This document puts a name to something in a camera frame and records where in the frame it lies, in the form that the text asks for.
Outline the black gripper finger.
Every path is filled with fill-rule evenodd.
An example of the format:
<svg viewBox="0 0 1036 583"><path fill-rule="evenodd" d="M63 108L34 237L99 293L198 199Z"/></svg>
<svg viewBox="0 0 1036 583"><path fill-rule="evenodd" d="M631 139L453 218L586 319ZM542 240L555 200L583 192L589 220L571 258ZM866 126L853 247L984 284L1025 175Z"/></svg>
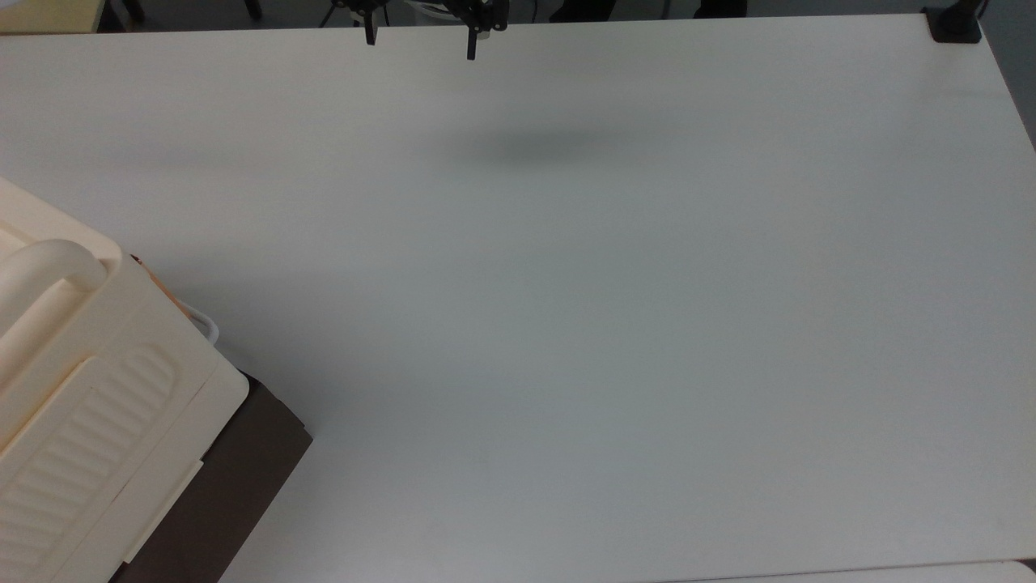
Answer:
<svg viewBox="0 0 1036 583"><path fill-rule="evenodd" d="M493 31L508 27L508 1L452 1L455 14L469 29L466 58L476 59L479 40L487 40Z"/></svg>
<svg viewBox="0 0 1036 583"><path fill-rule="evenodd" d="M385 1L337 1L337 11L347 11L353 23L359 23L368 45L376 45L377 16L384 11Z"/></svg>

